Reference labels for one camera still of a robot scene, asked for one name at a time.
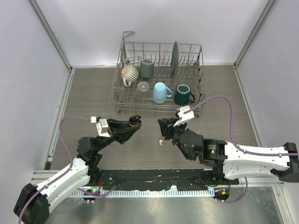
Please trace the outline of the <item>black earbud charging case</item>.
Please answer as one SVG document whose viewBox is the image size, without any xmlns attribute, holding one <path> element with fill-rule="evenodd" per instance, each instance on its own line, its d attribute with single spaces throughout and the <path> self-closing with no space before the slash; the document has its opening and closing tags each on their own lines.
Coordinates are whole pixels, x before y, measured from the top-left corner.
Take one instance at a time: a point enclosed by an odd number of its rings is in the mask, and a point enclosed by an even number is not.
<svg viewBox="0 0 299 224">
<path fill-rule="evenodd" d="M 129 118 L 129 125 L 131 127 L 135 127 L 135 126 L 141 126 L 142 125 L 142 121 L 141 121 L 141 116 L 140 115 L 135 115 Z"/>
</svg>

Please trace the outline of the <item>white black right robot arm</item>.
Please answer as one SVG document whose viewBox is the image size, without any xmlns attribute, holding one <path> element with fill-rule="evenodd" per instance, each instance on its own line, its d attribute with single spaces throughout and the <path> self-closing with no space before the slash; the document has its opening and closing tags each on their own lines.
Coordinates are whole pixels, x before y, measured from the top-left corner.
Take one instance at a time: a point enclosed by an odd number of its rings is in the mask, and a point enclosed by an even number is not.
<svg viewBox="0 0 299 224">
<path fill-rule="evenodd" d="M 282 182 L 298 183 L 299 153 L 294 143 L 281 147 L 251 147 L 232 142 L 205 139 L 187 128 L 177 125 L 178 119 L 158 119 L 161 135 L 171 140 L 190 161 L 212 167 L 211 179 L 216 184 L 242 177 L 276 176 Z"/>
</svg>

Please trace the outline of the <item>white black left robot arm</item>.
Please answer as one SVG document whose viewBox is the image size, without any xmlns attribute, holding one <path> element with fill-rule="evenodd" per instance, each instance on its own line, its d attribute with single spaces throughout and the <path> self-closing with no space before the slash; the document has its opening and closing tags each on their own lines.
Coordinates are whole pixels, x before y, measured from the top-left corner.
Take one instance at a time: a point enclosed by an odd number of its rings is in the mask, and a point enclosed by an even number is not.
<svg viewBox="0 0 299 224">
<path fill-rule="evenodd" d="M 70 163 L 51 178 L 23 187 L 14 207 L 18 223 L 43 224 L 71 193 L 85 185 L 95 186 L 101 175 L 97 165 L 102 156 L 98 152 L 113 142 L 124 144 L 142 125 L 139 115 L 127 121 L 91 116 L 88 121 L 95 124 L 98 135 L 82 137 L 78 141 L 77 156 L 70 157 Z"/>
</svg>

